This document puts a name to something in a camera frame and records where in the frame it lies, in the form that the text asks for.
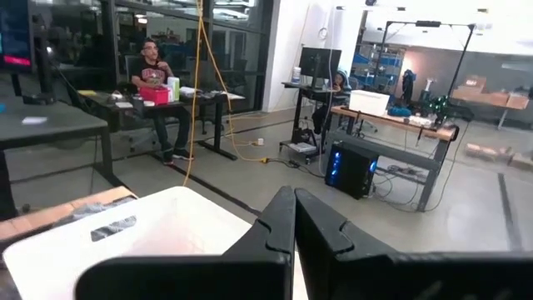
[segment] blue led light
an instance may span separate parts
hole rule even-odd
[[[377,168],[377,162],[374,161],[374,162],[372,162],[372,163],[370,164],[370,172],[373,173],[373,172],[376,170],[376,168]]]

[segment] person sitting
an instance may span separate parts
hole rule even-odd
[[[350,83],[348,82],[348,72],[342,69],[337,69],[336,75],[335,75],[335,81],[333,82],[333,91],[338,93],[348,93],[351,91]],[[335,101],[335,97],[331,98],[332,106],[334,105],[340,105],[340,103]],[[320,108],[318,108],[311,118],[313,119],[313,125],[315,129],[313,130],[315,134],[321,134],[322,132],[322,125],[324,125],[325,128],[327,128],[325,121],[326,121],[326,115],[328,113],[329,105],[327,103],[323,104]]]
[[[142,60],[138,66],[132,68],[132,83],[138,88],[158,88],[167,82],[168,77],[173,77],[172,70],[166,62],[159,61],[159,54],[155,42],[146,39],[141,50]],[[190,160],[194,157],[185,149],[189,139],[191,114],[184,107],[174,107],[172,110],[154,111],[152,119],[155,125],[157,138],[161,144],[163,163],[173,164],[173,158]],[[165,118],[175,117],[180,123],[177,139],[172,146],[168,142]]]

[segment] monitor screen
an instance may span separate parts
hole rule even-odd
[[[28,0],[0,1],[0,69],[32,71]]]

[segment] white container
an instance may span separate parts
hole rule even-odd
[[[300,84],[301,68],[294,67],[292,69],[291,83]]]
[[[180,101],[180,78],[169,77],[167,79],[167,86],[170,88],[172,101]]]
[[[135,216],[132,227],[91,231]],[[73,300],[79,276],[109,258],[224,253],[250,224],[187,187],[172,187],[16,242],[4,261],[24,300]]]

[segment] computer tower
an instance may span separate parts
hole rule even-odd
[[[342,142],[331,146],[326,170],[326,184],[360,199],[371,192],[378,155]]]

